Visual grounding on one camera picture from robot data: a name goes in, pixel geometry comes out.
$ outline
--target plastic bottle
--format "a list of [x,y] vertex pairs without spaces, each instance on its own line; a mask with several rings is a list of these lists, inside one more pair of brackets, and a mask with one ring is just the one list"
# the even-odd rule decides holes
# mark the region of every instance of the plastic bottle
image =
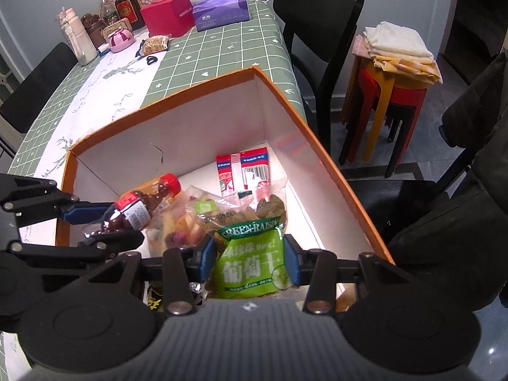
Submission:
[[166,173],[138,189],[124,194],[110,206],[102,218],[86,225],[83,234],[102,235],[125,230],[139,231],[147,226],[152,216],[169,205],[168,200],[181,191],[178,178]]
[[109,0],[100,0],[100,2],[101,8],[98,15],[101,16],[102,21],[104,21],[106,26],[116,23],[119,18],[115,5]]
[[72,8],[61,12],[58,18],[60,21],[60,29],[70,42],[70,46],[79,64],[82,66],[87,65],[97,57],[97,50],[83,27],[80,18]]

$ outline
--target bottle label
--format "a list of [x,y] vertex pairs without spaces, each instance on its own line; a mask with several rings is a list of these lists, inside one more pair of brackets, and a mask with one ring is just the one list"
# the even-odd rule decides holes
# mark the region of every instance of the bottle label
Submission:
[[108,14],[107,16],[105,16],[103,18],[103,20],[107,26],[111,26],[112,24],[114,24],[118,21],[118,15],[116,14],[116,12],[112,12],[112,13]]
[[141,201],[137,201],[124,209],[122,213],[125,215],[132,229],[138,231],[143,226],[146,226],[151,219],[150,213]]
[[130,1],[122,1],[116,5],[116,10],[118,14],[122,18],[127,18],[131,24],[134,24],[138,21],[138,16],[132,7],[132,3]]

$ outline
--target red tissue box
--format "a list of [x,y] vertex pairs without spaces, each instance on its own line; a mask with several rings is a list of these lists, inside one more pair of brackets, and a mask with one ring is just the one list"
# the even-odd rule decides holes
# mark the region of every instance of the red tissue box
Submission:
[[162,0],[141,9],[150,36],[165,34],[181,37],[194,27],[189,0]]

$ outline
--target dining table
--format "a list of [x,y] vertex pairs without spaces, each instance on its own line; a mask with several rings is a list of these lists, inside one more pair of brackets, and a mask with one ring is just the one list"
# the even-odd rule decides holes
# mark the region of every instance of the dining table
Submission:
[[[248,8],[249,21],[199,32],[193,27],[172,39],[167,51],[154,54],[157,62],[150,65],[144,57],[136,57],[148,38],[146,28],[135,33],[136,42],[127,49],[97,57],[86,66],[77,64],[35,119],[8,173],[52,179],[60,185],[67,152],[79,140],[173,93],[246,67],[259,67],[305,119],[273,10],[267,0],[248,0]],[[230,107],[234,113],[235,105]],[[21,240],[54,245],[55,228],[56,220],[21,228]],[[2,381],[29,371],[15,334],[0,335],[0,353]]]

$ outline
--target stacked stools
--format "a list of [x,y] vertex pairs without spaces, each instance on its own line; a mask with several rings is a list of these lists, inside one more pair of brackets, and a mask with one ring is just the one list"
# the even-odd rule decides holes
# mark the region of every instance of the stacked stools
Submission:
[[409,145],[428,84],[386,73],[375,68],[372,61],[366,59],[358,67],[356,83],[357,86],[351,87],[351,90],[359,90],[363,96],[348,96],[349,104],[344,106],[342,120],[347,123],[347,136],[339,156],[339,163],[344,164],[346,159],[350,163],[354,161],[370,113],[372,110],[376,110],[363,155],[364,160],[369,160],[372,155],[384,118],[386,118],[385,124],[390,127],[388,135],[390,142],[394,140],[399,124],[401,124],[390,162],[384,174],[388,178],[395,172],[396,166]]

